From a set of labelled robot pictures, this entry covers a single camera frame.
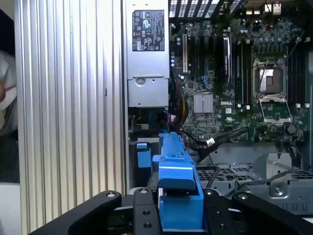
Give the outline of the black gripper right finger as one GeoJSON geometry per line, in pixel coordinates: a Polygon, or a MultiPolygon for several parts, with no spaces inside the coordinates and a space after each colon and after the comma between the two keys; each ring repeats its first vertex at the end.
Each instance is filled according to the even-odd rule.
{"type": "Polygon", "coordinates": [[[208,235],[311,235],[313,224],[251,193],[228,200],[205,188],[204,225],[208,235]]]}

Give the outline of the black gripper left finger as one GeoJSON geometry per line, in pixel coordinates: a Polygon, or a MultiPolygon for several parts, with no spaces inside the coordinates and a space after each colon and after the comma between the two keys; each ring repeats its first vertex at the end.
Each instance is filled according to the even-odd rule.
{"type": "Polygon", "coordinates": [[[158,235],[160,221],[153,193],[138,188],[122,197],[107,190],[32,232],[34,235],[158,235]]]}

